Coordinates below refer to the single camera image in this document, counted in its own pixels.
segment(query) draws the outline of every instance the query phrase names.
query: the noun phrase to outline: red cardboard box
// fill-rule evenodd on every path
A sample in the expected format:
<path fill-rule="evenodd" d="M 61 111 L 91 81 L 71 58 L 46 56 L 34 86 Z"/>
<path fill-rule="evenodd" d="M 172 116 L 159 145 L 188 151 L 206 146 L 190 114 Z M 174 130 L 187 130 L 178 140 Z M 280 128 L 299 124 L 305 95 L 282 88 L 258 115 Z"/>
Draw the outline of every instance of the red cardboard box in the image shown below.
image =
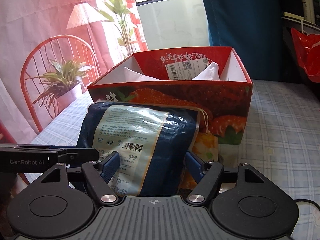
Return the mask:
<path fill-rule="evenodd" d="M 208 58 L 219 65 L 220 81 L 168 80 L 165 65 Z M 126 82 L 123 68 L 161 81 Z M 240 144 L 249 111 L 252 81 L 232 47 L 186 47 L 133 53 L 88 86 L 92 100 L 193 106 L 209 117 L 219 143 Z M 204 122 L 200 131 L 205 132 Z"/>

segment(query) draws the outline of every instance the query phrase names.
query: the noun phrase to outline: plaid tablecloth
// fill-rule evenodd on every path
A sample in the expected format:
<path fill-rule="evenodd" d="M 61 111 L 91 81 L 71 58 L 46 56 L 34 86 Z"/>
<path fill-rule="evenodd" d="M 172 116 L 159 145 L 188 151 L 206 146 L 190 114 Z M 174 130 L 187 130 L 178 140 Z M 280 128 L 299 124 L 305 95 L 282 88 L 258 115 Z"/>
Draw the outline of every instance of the plaid tablecloth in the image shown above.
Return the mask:
<path fill-rule="evenodd" d="M 59 114 L 33 144 L 76 145 L 87 107 L 86 92 Z M 220 145 L 225 166 L 247 162 L 292 198 L 320 204 L 320 103 L 302 84 L 254 81 L 241 145 Z M 299 204 L 296 240 L 320 239 L 320 212 Z"/>

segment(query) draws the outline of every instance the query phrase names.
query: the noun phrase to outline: sticker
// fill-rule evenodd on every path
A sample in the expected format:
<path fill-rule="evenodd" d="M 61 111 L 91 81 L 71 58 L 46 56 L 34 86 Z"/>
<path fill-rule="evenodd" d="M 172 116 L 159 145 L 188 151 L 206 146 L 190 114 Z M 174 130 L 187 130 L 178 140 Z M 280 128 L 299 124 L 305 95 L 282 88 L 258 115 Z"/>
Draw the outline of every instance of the sticker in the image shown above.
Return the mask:
<path fill-rule="evenodd" d="M 165 65 L 170 80 L 191 80 L 209 66 L 207 58 L 175 62 Z"/>
<path fill-rule="evenodd" d="M 92 147 L 99 161 L 117 151 L 120 168 L 108 185 L 118 195 L 138 195 L 168 112 L 112 105 L 96 128 Z"/>

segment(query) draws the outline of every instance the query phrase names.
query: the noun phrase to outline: plant pot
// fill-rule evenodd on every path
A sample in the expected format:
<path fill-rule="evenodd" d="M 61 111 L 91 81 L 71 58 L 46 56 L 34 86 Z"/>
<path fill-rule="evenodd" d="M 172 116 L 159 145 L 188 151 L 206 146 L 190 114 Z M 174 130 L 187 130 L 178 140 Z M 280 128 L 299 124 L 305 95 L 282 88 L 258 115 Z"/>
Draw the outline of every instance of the plant pot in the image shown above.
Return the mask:
<path fill-rule="evenodd" d="M 77 84 L 73 89 L 57 98 L 59 114 L 69 106 L 74 100 L 82 96 L 81 84 Z"/>

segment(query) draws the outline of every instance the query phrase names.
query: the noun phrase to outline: crosshair marking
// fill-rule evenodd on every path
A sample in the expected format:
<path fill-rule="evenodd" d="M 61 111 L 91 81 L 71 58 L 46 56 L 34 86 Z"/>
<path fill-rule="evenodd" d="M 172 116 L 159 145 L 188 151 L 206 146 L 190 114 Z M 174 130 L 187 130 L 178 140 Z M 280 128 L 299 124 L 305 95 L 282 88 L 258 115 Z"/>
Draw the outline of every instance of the crosshair marking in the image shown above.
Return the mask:
<path fill-rule="evenodd" d="M 159 200 L 157 200 L 157 199 L 153 199 L 153 200 L 151 200 L 151 201 L 149 201 L 149 202 L 151 202 L 153 205 L 155 205 L 155 204 L 158 204 L 158 203 L 161 202 L 161 201 L 159 201 Z"/>

